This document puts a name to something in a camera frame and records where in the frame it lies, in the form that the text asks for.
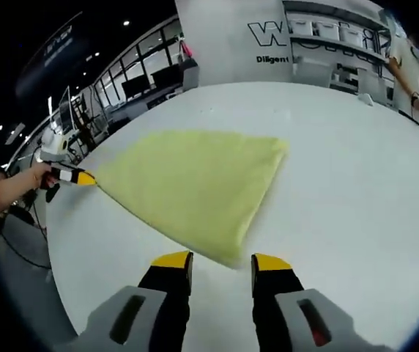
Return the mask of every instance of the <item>letter w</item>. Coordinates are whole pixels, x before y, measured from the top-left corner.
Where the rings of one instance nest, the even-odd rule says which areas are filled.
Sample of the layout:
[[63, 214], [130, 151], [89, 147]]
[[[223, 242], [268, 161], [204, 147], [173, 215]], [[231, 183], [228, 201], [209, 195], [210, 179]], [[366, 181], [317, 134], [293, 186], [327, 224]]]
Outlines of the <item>letter w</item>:
[[275, 21], [267, 21], [263, 25], [259, 22], [247, 23], [247, 26], [260, 46], [272, 46], [273, 42], [277, 46], [288, 45], [288, 35], [284, 30], [283, 21], [279, 24]]

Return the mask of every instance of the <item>yellow cloth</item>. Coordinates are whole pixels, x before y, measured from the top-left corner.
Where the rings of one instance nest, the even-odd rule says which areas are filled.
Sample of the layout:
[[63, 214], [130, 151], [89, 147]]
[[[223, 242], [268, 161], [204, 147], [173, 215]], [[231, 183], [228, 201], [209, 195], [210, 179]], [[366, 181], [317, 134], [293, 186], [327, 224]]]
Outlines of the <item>yellow cloth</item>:
[[140, 139], [95, 177], [156, 230], [233, 266], [286, 149], [272, 137], [165, 131]]

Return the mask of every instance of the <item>chair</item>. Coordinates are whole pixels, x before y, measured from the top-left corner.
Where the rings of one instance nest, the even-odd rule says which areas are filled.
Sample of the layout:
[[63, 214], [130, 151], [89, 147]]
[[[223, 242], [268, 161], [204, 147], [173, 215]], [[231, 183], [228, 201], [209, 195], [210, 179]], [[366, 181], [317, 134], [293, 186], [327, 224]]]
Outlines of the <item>chair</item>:
[[294, 83], [328, 88], [332, 80], [332, 74], [332, 66], [306, 62], [303, 58], [300, 58], [292, 81]]

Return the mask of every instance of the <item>shelf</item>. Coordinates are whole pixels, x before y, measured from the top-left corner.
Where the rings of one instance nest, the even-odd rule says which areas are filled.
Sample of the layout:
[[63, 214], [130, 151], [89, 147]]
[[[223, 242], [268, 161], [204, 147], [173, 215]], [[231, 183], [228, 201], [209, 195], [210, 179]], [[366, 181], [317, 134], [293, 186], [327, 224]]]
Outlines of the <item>shelf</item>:
[[373, 51], [366, 50], [364, 48], [360, 48], [359, 46], [353, 46], [345, 42], [341, 42], [339, 40], [333, 40], [323, 37], [318, 37], [315, 35], [298, 35], [298, 34], [290, 34], [289, 37], [293, 43], [314, 43], [320, 45], [328, 45], [339, 48], [345, 51], [351, 51], [352, 53], [366, 56], [368, 58], [374, 59], [375, 61], [379, 61], [382, 64], [386, 64], [388, 61], [382, 55], [374, 53]]
[[341, 88], [344, 88], [344, 89], [348, 89], [351, 92], [357, 92], [357, 87], [356, 86], [354, 86], [352, 84], [345, 83], [345, 82], [331, 81], [330, 86], [341, 87]]
[[366, 15], [341, 9], [327, 4], [319, 4], [310, 1], [283, 1], [284, 9], [287, 12], [306, 13], [309, 15], [325, 15], [337, 18], [345, 22], [353, 22], [367, 29], [375, 31], [386, 31], [390, 35], [390, 30], [386, 23], [370, 18]]

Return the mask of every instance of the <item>desk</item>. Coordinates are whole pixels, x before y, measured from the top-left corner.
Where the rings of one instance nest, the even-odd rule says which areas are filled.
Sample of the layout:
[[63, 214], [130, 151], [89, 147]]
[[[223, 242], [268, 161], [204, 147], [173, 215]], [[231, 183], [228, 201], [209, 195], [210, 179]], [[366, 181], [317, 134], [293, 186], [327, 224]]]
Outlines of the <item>desk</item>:
[[[398, 348], [419, 326], [419, 128], [354, 95], [303, 84], [185, 92], [133, 120], [81, 164], [91, 170], [148, 133], [198, 128], [290, 144], [248, 231], [242, 269], [196, 254], [183, 351], [258, 351], [250, 254], [292, 264], [350, 314], [356, 332]], [[62, 186], [47, 205], [49, 254], [78, 333], [89, 314], [156, 257], [183, 250], [99, 188]]]

